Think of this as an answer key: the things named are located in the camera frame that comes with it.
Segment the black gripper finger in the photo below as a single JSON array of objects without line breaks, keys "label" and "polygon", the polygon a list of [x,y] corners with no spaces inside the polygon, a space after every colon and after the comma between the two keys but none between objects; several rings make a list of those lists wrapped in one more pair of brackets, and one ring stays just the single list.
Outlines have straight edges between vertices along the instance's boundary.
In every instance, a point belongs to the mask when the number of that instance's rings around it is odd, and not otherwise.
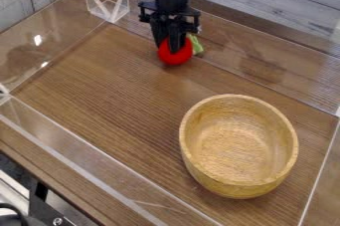
[{"label": "black gripper finger", "polygon": [[160,20],[155,20],[151,22],[154,38],[158,46],[162,45],[162,42],[170,35],[168,24],[170,22],[164,22]]},{"label": "black gripper finger", "polygon": [[170,52],[175,54],[184,46],[186,34],[180,27],[180,22],[170,24]]}]

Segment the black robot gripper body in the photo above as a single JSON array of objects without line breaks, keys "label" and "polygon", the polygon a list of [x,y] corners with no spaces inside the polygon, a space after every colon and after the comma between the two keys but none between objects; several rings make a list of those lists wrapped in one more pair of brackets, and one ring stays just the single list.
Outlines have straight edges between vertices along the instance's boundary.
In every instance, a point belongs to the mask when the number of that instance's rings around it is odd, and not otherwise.
[{"label": "black robot gripper body", "polygon": [[190,7],[188,0],[155,0],[140,2],[140,20],[150,23],[156,34],[166,33],[171,24],[179,25],[182,32],[196,33],[199,31],[198,10]]}]

